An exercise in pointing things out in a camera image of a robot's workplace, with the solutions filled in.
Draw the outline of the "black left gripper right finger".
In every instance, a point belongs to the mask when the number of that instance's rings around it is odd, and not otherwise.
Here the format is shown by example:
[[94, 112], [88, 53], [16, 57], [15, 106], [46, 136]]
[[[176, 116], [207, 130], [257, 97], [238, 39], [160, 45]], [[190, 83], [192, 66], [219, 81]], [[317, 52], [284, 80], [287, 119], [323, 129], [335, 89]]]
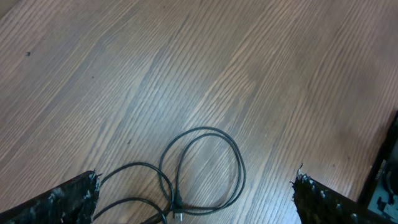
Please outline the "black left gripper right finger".
[[293, 200], [302, 223], [392, 223], [333, 189], [297, 171]]

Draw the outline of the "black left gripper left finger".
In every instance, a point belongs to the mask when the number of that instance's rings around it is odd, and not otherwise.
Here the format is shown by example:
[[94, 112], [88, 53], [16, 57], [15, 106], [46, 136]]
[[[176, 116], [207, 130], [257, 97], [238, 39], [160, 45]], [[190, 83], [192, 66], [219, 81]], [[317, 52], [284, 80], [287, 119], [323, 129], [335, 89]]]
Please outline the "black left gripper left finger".
[[1, 212], [1, 223], [92, 223], [99, 192], [100, 178], [89, 170]]

